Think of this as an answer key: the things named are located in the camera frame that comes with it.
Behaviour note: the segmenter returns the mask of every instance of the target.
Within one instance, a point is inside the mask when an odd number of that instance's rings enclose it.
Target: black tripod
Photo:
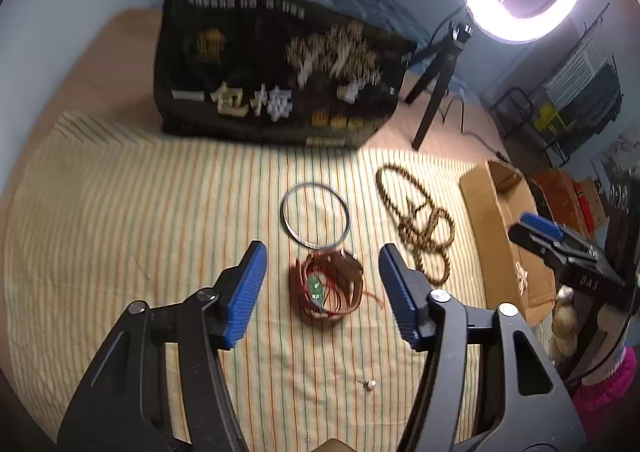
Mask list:
[[[420,149],[424,137],[427,136],[427,131],[431,126],[431,122],[433,122],[434,116],[436,116],[436,112],[440,107],[444,95],[447,93],[451,77],[453,77],[453,73],[456,70],[458,55],[462,53],[466,41],[471,38],[472,34],[473,29],[471,26],[465,25],[465,23],[455,25],[451,22],[446,37],[437,44],[433,44],[425,50],[416,53],[409,64],[410,67],[415,66],[421,60],[437,54],[436,58],[427,68],[427,71],[420,77],[418,83],[404,100],[407,104],[412,104],[414,100],[418,98],[418,95],[427,89],[431,81],[436,77],[438,78],[436,80],[436,87],[431,94],[431,100],[429,100],[427,110],[424,112],[422,122],[415,135],[414,143],[412,143],[415,151]]]

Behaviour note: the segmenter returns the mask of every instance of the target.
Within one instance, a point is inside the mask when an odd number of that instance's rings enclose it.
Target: metal bolt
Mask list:
[[[209,302],[215,299],[216,292],[213,290],[213,288],[202,288],[199,292],[196,293],[196,297],[199,301]]]
[[[436,302],[449,302],[451,300],[451,296],[447,291],[443,289],[434,289],[431,292],[431,296],[433,300]]]
[[[518,314],[518,308],[508,302],[500,304],[498,309],[500,310],[500,313],[505,315],[505,317],[515,317]]]
[[[146,309],[146,304],[143,301],[133,301],[127,307],[127,311],[129,311],[132,315],[137,315],[138,313],[142,313]]]

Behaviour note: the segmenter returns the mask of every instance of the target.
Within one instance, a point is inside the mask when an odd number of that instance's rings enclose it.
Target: tripod leg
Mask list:
[[[431,65],[427,68],[427,71],[425,71],[424,74],[420,77],[420,80],[418,80],[409,95],[406,96],[404,102],[409,105],[413,104],[414,100],[418,98],[418,95],[425,89],[427,89],[427,86],[431,83],[431,81],[438,76],[438,73],[440,73],[442,66],[442,55],[438,55],[433,60],[433,62],[431,62]]]
[[[414,148],[414,151],[417,151],[418,149],[420,149],[422,142],[424,142],[424,137],[427,136],[427,131],[429,131],[429,127],[431,127],[431,122],[433,122],[433,118],[436,116],[436,113],[438,112],[440,103],[442,102],[444,95],[446,95],[447,93],[447,88],[449,87],[449,84],[451,82],[451,77],[453,77],[453,73],[456,70],[455,57],[452,57],[451,55],[445,56],[445,58],[441,63],[441,66],[442,68],[440,70],[440,76],[436,81],[436,87],[433,89],[433,94],[431,95],[431,100],[429,100],[427,111],[424,112],[424,116],[422,117],[422,122],[420,122],[420,127],[418,127],[418,132],[415,134],[414,143],[412,143],[412,147]]]

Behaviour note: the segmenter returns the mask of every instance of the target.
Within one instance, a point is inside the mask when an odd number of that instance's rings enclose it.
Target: open cardboard box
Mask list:
[[[515,305],[530,326],[553,309],[556,280],[538,256],[509,241],[509,227],[524,212],[537,212],[523,175],[499,161],[476,165],[460,178],[482,268],[487,309]],[[518,291],[516,262],[527,271],[527,289]]]

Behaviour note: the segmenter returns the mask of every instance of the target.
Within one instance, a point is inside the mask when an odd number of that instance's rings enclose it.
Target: striped cloth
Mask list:
[[[445,288],[482,307],[476,245],[458,178],[471,164],[399,151],[340,152],[174,139],[81,114],[59,118],[31,158],[15,197],[6,245],[6,303],[15,380],[34,419],[55,437],[82,373],[135,299],[181,302],[238,263],[261,239],[269,265],[246,337],[223,353],[244,437],[254,451],[308,451],[335,437],[359,451],[394,450],[426,356],[401,340],[377,270],[399,244],[374,184],[398,163],[420,177],[456,220]],[[415,194],[385,177],[400,203]],[[315,180],[339,191],[353,227],[345,247],[364,264],[370,297],[350,317],[310,326],[292,304],[287,272],[306,250],[284,235],[283,194]],[[292,199],[292,224],[319,241],[343,220],[308,191]],[[446,229],[436,232],[444,238]],[[442,271],[427,257],[428,272]],[[177,377],[167,358],[174,430],[188,438]],[[478,350],[469,348],[458,439],[472,431]],[[363,388],[375,380],[375,390]]]

